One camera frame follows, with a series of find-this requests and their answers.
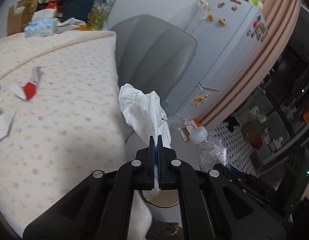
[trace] white bottle cap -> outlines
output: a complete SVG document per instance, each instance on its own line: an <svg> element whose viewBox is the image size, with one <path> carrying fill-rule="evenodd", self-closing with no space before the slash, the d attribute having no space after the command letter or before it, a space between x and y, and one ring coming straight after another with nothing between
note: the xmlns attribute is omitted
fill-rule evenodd
<svg viewBox="0 0 309 240"><path fill-rule="evenodd" d="M190 141L192 141L194 144L202 143L207 137L208 131L203 126L197 127L189 135Z"/></svg>

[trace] black and white polka dot mat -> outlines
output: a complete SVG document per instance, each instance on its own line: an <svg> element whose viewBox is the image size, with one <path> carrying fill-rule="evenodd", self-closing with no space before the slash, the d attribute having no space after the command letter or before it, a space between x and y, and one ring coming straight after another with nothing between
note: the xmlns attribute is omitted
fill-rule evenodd
<svg viewBox="0 0 309 240"><path fill-rule="evenodd" d="M228 123L222 122L214 130L210 131L211 136L219 136L222 138L223 145L227 148L228 162L240 171L255 175L255 171L249 159L253 152L250 143L243 140L241 133L241 125L235 126L233 132L227 128Z"/></svg>

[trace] navy blue bag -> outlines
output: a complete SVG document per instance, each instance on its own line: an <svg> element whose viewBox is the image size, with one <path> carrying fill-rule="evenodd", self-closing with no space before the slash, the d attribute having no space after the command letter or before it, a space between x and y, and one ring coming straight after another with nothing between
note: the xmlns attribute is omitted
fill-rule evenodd
<svg viewBox="0 0 309 240"><path fill-rule="evenodd" d="M88 22L88 14L91 11L94 0L67 0L61 21L64 22L73 17L77 20Z"/></svg>

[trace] curtain fold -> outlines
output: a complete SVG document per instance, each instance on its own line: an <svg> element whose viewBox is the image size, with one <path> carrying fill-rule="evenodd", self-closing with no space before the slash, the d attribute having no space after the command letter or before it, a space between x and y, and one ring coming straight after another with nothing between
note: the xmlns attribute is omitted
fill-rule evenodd
<svg viewBox="0 0 309 240"><path fill-rule="evenodd" d="M260 0L268 35L220 98L201 117L208 130L228 117L262 82L287 45L298 20L302 0Z"/></svg>

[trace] red and white wrapper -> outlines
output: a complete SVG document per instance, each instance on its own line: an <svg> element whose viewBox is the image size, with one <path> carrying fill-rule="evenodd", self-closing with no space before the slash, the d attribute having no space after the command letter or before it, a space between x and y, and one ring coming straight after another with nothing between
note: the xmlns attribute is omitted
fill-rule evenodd
<svg viewBox="0 0 309 240"><path fill-rule="evenodd" d="M10 91L16 96L25 101L29 101L34 97L37 92L38 84L41 78L41 67L34 67L31 70L31 77L27 84L21 87L18 83L12 83L10 85Z"/></svg>

